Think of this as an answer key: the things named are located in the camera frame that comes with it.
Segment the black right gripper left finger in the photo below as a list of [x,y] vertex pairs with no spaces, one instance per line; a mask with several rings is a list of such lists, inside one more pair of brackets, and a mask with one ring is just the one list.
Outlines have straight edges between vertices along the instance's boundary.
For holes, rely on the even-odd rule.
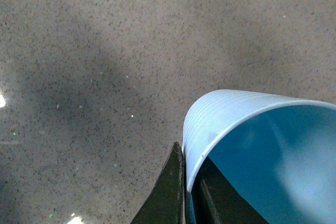
[[148,198],[132,223],[183,223],[185,160],[174,142]]

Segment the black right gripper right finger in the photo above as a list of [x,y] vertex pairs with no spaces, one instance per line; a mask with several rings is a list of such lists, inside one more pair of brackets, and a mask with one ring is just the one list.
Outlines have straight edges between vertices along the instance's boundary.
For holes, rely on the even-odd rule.
[[210,158],[196,176],[192,201],[196,223],[267,223]]

